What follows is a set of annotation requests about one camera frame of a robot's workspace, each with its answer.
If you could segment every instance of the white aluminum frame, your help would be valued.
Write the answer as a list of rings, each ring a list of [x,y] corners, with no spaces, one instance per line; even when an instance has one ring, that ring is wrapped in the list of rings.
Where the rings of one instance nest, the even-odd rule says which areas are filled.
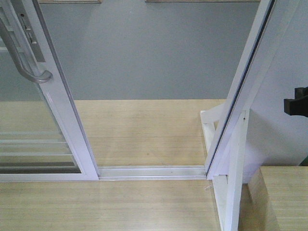
[[[204,166],[99,167],[100,180],[205,180]]]
[[[46,83],[40,84],[40,88],[47,104],[57,120],[59,127],[71,149],[81,173],[57,173],[57,174],[0,174],[0,181],[63,181],[63,180],[98,180],[99,171],[96,166],[89,143],[81,126],[72,96],[62,72],[59,60],[56,56],[50,36],[48,34],[43,17],[36,0],[23,0],[27,16],[31,22],[34,33],[40,44],[45,63],[37,64],[40,72],[48,70],[53,77]],[[9,0],[0,1],[6,14],[11,14],[10,23],[14,31],[20,30],[18,19]]]
[[[207,179],[213,180],[222,231],[238,229],[249,110],[299,2],[300,0],[261,1],[227,101],[219,117],[218,128],[212,135],[212,140],[205,140],[209,146],[205,162]],[[267,28],[270,35],[265,37],[264,32]],[[257,57],[259,50],[263,52],[261,58]],[[254,65],[256,57],[259,63]],[[201,113],[201,120],[209,120],[211,123],[215,120],[212,114],[211,110],[204,115]],[[204,127],[204,134],[208,132],[213,133],[213,126]]]

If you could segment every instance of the metal door handle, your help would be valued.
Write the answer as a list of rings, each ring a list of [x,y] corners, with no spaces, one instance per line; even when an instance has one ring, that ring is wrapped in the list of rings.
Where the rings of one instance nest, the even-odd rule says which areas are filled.
[[[2,19],[0,18],[0,36],[2,38],[2,41],[4,42],[6,48],[8,49],[8,52],[10,53],[15,66],[18,70],[18,72],[25,77],[26,79],[30,80],[34,83],[46,83],[48,80],[51,79],[52,73],[49,71],[44,71],[40,76],[35,76],[34,74],[28,72],[25,69],[25,66],[18,54],[17,47],[11,38],[9,31],[7,30],[5,24],[3,23]]]

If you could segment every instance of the wooden floor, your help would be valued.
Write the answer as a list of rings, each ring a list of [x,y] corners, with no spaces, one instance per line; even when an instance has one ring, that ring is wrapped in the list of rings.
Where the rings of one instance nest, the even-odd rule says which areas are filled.
[[[0,121],[0,134],[59,130],[43,101],[0,102]]]
[[[259,231],[243,187],[239,231]],[[219,231],[211,181],[0,183],[3,231]]]
[[[202,165],[199,112],[222,102],[76,104],[99,166]],[[259,231],[246,186],[242,194],[239,231]],[[1,231],[220,230],[206,180],[0,183],[0,220]]]
[[[75,101],[98,166],[203,165],[199,113],[223,102]]]

